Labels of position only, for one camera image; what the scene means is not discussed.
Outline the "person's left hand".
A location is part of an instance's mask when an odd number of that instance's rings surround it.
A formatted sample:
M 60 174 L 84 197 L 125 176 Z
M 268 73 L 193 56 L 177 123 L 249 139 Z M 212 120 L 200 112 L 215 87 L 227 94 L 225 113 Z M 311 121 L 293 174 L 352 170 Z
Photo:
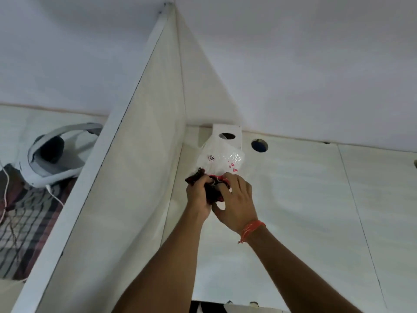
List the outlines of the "person's left hand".
M 187 193 L 185 213 L 197 224 L 202 225 L 210 214 L 211 206 L 206 200 L 206 193 Z

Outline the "person's right hand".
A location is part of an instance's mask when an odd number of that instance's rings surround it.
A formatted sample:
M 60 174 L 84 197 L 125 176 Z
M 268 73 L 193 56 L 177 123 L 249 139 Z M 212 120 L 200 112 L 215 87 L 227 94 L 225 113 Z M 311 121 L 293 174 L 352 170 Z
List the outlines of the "person's right hand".
M 229 190 L 225 184 L 217 185 L 224 198 L 227 213 L 227 219 L 219 221 L 240 235 L 247 223 L 258 220 L 252 198 L 252 186 L 240 175 L 227 172 L 223 176 L 229 180 L 231 189 Z

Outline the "black and red cloth item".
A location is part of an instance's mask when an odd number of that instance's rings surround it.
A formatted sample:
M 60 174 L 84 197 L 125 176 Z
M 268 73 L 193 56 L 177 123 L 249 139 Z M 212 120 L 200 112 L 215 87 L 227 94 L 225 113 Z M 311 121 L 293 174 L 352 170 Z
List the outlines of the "black and red cloth item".
M 202 178 L 205 175 L 208 175 L 211 179 L 209 183 L 206 183 L 204 185 L 207 202 L 210 205 L 217 202 L 224 202 L 224 198 L 217 187 L 218 184 L 225 184 L 229 190 L 231 189 L 229 180 L 224 176 L 207 174 L 206 170 L 200 167 L 194 174 L 187 177 L 185 179 L 185 182 L 187 184 L 194 185 L 200 178 Z

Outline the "person's right forearm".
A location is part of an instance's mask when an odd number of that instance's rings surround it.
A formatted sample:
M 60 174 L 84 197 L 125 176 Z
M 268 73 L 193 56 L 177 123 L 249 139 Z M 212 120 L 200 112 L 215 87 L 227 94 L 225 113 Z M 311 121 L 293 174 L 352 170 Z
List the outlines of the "person's right forearm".
M 247 238 L 291 313 L 362 313 L 279 242 L 267 227 Z

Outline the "person's left forearm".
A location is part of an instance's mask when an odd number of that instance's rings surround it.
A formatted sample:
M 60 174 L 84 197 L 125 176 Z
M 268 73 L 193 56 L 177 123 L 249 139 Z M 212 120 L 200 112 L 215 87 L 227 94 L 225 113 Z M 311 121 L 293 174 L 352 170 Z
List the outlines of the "person's left forearm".
M 189 313 L 207 205 L 187 205 L 167 240 L 130 283 L 111 313 Z

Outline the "white plastic bag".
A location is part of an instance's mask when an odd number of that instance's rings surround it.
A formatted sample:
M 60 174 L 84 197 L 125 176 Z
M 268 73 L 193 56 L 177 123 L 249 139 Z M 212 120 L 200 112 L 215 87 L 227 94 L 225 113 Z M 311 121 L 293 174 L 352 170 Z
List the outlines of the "white plastic bag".
M 219 136 L 211 135 L 197 157 L 195 168 L 202 168 L 206 174 L 237 174 L 245 161 L 245 153 Z

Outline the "orange thread wristband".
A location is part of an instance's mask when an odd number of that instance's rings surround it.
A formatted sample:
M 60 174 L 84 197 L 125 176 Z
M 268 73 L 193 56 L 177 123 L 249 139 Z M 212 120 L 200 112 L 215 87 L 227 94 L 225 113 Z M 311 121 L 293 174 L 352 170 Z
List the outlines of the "orange thread wristband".
M 240 234 L 240 239 L 238 241 L 238 244 L 247 242 L 248 236 L 261 226 L 265 227 L 266 225 L 262 221 L 259 221 L 259 220 L 254 220 L 254 221 L 247 223 Z

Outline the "white partition panel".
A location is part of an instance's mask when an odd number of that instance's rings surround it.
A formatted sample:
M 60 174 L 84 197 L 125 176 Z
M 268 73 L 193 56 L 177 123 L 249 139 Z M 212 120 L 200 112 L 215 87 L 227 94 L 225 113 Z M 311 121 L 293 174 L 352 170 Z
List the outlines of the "white partition panel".
M 143 57 L 10 313 L 110 313 L 159 248 L 186 126 L 174 4 Z

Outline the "plaid shirt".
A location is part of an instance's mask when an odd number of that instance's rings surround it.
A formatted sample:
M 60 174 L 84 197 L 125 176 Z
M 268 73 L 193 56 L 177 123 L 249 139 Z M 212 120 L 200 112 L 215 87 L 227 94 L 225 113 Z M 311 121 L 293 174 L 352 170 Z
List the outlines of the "plaid shirt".
M 62 205 L 45 188 L 31 187 L 12 164 L 0 168 L 0 279 L 27 279 L 48 239 Z

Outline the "white wall bracket with hole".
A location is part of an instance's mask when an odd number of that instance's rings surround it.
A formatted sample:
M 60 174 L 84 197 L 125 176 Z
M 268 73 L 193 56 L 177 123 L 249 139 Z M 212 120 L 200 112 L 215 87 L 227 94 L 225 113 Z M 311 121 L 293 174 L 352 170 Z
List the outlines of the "white wall bracket with hole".
M 219 137 L 231 146 L 242 150 L 242 127 L 236 125 L 213 124 L 212 135 Z

